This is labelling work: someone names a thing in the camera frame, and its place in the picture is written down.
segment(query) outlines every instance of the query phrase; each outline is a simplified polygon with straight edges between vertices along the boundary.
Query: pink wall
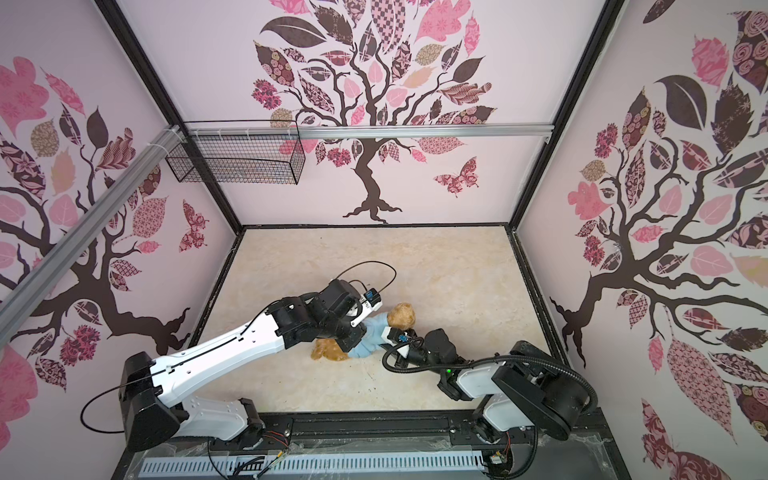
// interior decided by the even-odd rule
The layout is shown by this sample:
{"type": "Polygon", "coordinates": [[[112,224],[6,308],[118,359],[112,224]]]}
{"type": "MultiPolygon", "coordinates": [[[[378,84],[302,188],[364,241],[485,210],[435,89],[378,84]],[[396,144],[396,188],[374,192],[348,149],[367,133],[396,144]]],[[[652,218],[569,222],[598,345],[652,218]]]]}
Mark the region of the pink wall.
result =
{"type": "Polygon", "coordinates": [[[521,226],[633,478],[765,476],[766,38],[765,2],[629,2],[521,226]]]}
{"type": "MultiPolygon", "coordinates": [[[[88,0],[7,5],[0,41],[7,296],[164,121],[88,0]]],[[[124,438],[83,428],[80,408],[118,383],[128,356],[181,348],[232,240],[202,185],[179,184],[164,162],[147,178],[0,353],[5,476],[111,474],[124,438]]],[[[87,420],[120,429],[116,397],[87,420]]]]}

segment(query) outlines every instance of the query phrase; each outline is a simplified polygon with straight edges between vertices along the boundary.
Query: wire basket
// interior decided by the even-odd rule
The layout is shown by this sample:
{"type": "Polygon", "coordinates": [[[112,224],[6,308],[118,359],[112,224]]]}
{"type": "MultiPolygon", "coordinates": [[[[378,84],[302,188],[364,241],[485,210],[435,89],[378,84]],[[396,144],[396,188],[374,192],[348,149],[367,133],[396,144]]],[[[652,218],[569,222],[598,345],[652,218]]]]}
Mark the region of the wire basket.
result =
{"type": "Polygon", "coordinates": [[[165,160],[180,182],[298,184],[306,155],[295,132],[195,134],[165,160]]]}

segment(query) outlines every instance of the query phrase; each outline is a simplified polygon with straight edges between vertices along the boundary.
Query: floor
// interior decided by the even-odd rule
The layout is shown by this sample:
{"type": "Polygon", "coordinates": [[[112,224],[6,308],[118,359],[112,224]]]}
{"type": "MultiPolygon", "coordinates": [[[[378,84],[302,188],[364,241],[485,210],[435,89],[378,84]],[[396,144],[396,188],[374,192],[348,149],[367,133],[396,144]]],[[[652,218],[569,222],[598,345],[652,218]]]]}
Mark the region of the floor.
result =
{"type": "MultiPolygon", "coordinates": [[[[415,330],[443,328],[466,359],[506,353],[520,339],[548,351],[504,227],[397,227],[249,230],[200,342],[248,322],[271,301],[318,291],[363,260],[397,269],[383,308],[411,303],[415,330]]],[[[392,278],[368,264],[343,276],[381,288],[392,278]]],[[[468,409],[436,386],[437,375],[387,372],[381,353],[312,360],[312,344],[263,357],[197,391],[219,400],[252,399],[261,412],[468,409]]]]}

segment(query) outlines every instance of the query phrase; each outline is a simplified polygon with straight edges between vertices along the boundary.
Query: pink butterfly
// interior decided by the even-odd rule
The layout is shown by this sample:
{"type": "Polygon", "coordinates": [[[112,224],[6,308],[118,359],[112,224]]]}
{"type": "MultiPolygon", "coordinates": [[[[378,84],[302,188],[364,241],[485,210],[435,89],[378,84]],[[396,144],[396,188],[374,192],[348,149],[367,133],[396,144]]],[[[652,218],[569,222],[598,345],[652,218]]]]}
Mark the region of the pink butterfly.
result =
{"type": "Polygon", "coordinates": [[[196,214],[194,208],[186,200],[184,200],[184,216],[187,218],[187,223],[190,224],[190,229],[181,237],[179,252],[205,245],[205,236],[200,231],[205,228],[205,223],[210,221],[205,220],[203,214],[196,214]]]}
{"type": "Polygon", "coordinates": [[[462,172],[458,175],[438,175],[435,177],[435,181],[441,185],[448,187],[448,191],[458,198],[458,192],[464,190],[462,184],[467,187],[478,186],[478,176],[475,174],[477,170],[477,157],[470,158],[467,163],[462,167],[462,172]]]}

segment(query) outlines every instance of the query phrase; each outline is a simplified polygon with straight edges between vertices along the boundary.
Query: wall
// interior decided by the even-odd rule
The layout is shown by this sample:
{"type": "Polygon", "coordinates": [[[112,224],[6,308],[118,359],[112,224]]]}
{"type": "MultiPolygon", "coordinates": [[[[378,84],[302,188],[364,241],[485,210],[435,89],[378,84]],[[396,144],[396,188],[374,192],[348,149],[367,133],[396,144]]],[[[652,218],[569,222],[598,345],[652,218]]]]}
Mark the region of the wall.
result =
{"type": "Polygon", "coordinates": [[[765,476],[766,35],[630,2],[521,225],[633,478],[765,476]]]}
{"type": "MultiPolygon", "coordinates": [[[[164,121],[88,0],[6,5],[0,41],[5,297],[164,121]]],[[[182,347],[232,240],[201,185],[164,162],[143,182],[0,353],[5,477],[111,474],[124,437],[85,429],[81,407],[117,385],[128,356],[182,347]]],[[[119,430],[116,397],[86,419],[119,430]]]]}
{"type": "MultiPolygon", "coordinates": [[[[121,7],[185,120],[296,117],[304,126],[344,126],[549,123],[602,4],[242,0],[221,8],[163,0],[121,7]]],[[[307,141],[298,186],[223,189],[244,223],[502,222],[539,141],[382,139],[359,141],[359,154],[352,139],[307,141]],[[472,158],[476,170],[461,175],[472,158]],[[270,208],[253,208],[261,204],[270,208]]]]}

